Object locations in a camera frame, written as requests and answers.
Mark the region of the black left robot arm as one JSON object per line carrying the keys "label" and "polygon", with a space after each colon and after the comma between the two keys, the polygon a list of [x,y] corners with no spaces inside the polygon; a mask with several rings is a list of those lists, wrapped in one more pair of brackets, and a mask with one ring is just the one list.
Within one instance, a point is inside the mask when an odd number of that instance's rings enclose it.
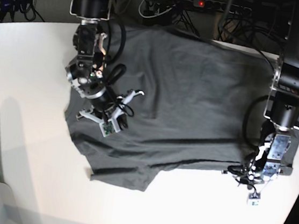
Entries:
{"label": "black left robot arm", "polygon": [[[252,102],[242,123],[243,139],[253,152],[242,165],[228,167],[234,180],[250,190],[248,201],[252,205],[261,195],[256,185],[269,183],[280,174],[282,159],[291,148],[292,136],[299,131],[299,0],[295,2],[288,24],[287,43],[272,67],[269,94]],[[247,137],[247,124],[253,107],[262,101],[266,102],[265,122],[259,132],[258,144],[253,145]]]}

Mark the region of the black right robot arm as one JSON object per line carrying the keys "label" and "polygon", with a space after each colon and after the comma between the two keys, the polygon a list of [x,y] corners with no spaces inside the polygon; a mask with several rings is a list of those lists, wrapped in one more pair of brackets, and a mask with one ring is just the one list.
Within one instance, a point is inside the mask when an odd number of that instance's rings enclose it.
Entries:
{"label": "black right robot arm", "polygon": [[70,14],[80,19],[73,36],[73,47],[77,55],[66,66],[67,79],[81,98],[90,102],[90,108],[81,109],[77,118],[85,118],[97,123],[103,136],[126,129],[127,117],[134,116],[129,103],[141,90],[129,90],[117,95],[112,86],[122,77],[127,67],[118,64],[111,71],[107,67],[122,54],[126,44],[124,24],[118,20],[121,42],[118,52],[109,56],[112,31],[105,31],[102,22],[109,22],[112,0],[72,0]]}

